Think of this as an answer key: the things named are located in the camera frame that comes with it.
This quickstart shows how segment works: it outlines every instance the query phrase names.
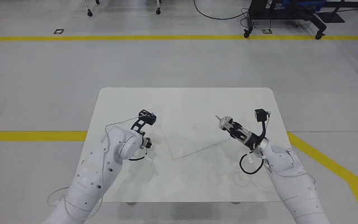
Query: cart wheel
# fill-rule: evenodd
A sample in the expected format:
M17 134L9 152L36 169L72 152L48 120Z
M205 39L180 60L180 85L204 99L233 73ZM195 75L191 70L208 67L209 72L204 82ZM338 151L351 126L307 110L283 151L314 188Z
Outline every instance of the cart wheel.
M248 38L250 36L249 32L244 32L244 38Z
M317 31L317 34L315 35L315 39L319 40L322 38L322 36L323 36L323 33L321 31Z

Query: yellow tape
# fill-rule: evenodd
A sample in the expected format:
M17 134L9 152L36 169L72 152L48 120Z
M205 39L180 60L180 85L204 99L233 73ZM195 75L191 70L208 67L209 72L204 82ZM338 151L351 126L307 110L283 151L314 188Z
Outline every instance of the yellow tape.
M303 151L308 156L310 156L311 158L313 158L314 160L325 166L327 169L331 170L333 173L343 178L343 180L348 182L354 196L356 197L356 200L358 201L358 176L356 176L354 173L350 172L349 170L347 170L337 162L331 160L325 154L321 153L320 151L313 148L309 144L305 143L294 134L287 132L287 135L293 146Z
M148 35L148 36L0 36L0 41L120 41L120 40L246 40L243 35ZM247 40L316 40L314 36L252 35ZM324 36L322 40L358 40L358 36Z
M87 132L0 132L2 142L83 142Z
M86 139L87 132L0 132L0 141L2 142L83 142ZM319 152L309 144L302 141L294 134L287 132L290 142L308 156L331 170L349 183L356 200L358 201L358 176L331 160L325 154Z

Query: concrete floor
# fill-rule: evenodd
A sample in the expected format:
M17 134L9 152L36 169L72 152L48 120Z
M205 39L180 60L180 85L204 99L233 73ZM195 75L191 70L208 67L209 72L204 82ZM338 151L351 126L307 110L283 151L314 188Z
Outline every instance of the concrete floor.
M205 13L234 16L250 1L204 1ZM82 1L0 2L0 36L242 35L239 20L214 21L191 0L103 0L86 16ZM356 11L327 35L358 35ZM260 21L252 35L268 27ZM274 35L314 35L272 23ZM356 41L170 40L0 42L0 129L87 130L103 87L269 87L288 131L358 175ZM0 223L41 222L49 193L69 185L83 143L0 142ZM331 223L355 223L348 184L298 151ZM280 202L105 203L86 223L294 223Z

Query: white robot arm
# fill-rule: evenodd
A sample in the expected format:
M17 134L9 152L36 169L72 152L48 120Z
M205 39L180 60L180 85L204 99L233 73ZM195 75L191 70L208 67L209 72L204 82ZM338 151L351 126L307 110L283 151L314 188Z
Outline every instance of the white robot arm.
M263 132L260 136L244 129L229 116L219 118L219 128L226 130L230 136L247 146L256 157L262 158L261 166L254 172L245 171L240 160L240 167L246 174L256 173L265 164L266 171L284 205L289 210L297 224L329 224L324 214L314 183L303 168L297 155L291 149L271 146L265 138L265 121L269 112L263 109L255 110L256 119L262 122Z
M131 130L118 126L106 129L102 143L77 167L67 194L43 224L82 224L91 218L96 213L88 217L91 211L120 173L123 160L144 158L132 159L138 149L152 145L140 129L145 124L153 125L156 118L154 114L142 110Z

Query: blue object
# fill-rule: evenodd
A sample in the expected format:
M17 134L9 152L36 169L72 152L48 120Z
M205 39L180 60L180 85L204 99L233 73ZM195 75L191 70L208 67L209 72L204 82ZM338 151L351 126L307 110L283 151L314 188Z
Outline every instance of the blue object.
M282 3L282 8L286 8L290 3L291 0L284 0ZM300 6L317 6L315 10L316 12L319 12L319 10L321 10L324 4L326 4L326 0L313 1L313 2L300 1L300 2L296 2L296 4Z

